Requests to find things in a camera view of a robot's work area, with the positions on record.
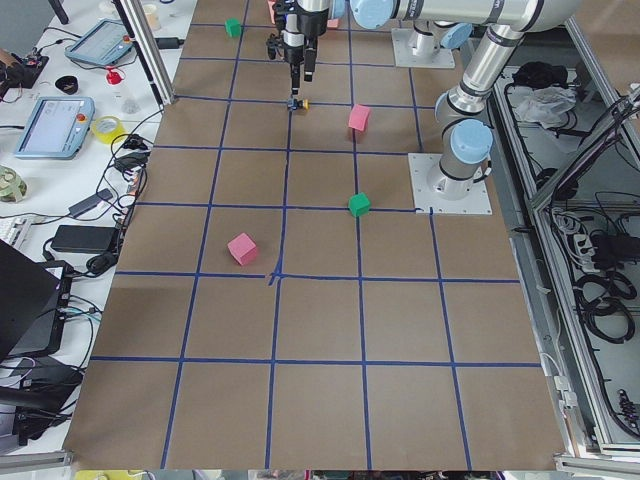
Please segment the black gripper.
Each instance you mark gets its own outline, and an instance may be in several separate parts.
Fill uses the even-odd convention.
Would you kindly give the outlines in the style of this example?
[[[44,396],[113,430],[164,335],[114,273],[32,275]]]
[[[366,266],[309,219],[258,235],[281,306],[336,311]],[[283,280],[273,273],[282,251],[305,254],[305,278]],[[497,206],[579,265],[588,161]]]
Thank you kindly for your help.
[[[295,0],[275,1],[272,6],[274,24],[277,28],[296,28],[307,38],[318,38],[326,33],[329,10],[307,11],[300,7],[297,13]]]
[[[289,64],[291,78],[291,96],[299,94],[304,62],[304,81],[312,82],[316,69],[318,38],[305,38],[305,45],[292,46],[285,44],[283,58]]]

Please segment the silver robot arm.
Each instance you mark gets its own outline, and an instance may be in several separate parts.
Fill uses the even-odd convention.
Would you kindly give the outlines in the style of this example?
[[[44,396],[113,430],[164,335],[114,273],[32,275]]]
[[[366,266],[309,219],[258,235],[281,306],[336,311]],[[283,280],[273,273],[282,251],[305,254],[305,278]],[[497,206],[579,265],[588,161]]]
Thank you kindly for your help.
[[[281,57],[288,65],[291,78],[289,108],[298,109],[301,80],[310,82],[315,72],[317,48],[299,31],[298,16],[278,15],[275,25],[278,34],[266,41],[271,60]],[[453,69],[453,51],[469,38],[473,26],[468,23],[415,20],[413,27],[392,28],[392,46],[396,67]]]
[[[483,25],[486,30],[459,84],[443,94],[435,116],[443,154],[427,175],[431,191],[447,200],[468,195],[474,175],[493,143],[489,128],[477,120],[514,50],[528,32],[543,32],[569,19],[577,1],[278,1],[277,28],[267,41],[270,57],[281,53],[290,66],[291,102],[300,83],[315,72],[318,39],[329,21],[351,11],[358,25],[377,29],[391,19]]]

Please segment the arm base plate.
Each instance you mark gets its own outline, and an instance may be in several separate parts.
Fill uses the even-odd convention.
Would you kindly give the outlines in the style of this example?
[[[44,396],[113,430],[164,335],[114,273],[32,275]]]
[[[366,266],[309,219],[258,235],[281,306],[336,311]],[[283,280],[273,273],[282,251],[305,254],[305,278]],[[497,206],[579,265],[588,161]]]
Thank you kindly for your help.
[[[410,153],[408,165],[414,210],[436,215],[491,215],[491,203],[483,171],[477,166],[474,176],[453,180],[440,169],[441,154]]]
[[[454,69],[451,49],[437,47],[433,35],[425,35],[408,28],[391,30],[396,67]]]

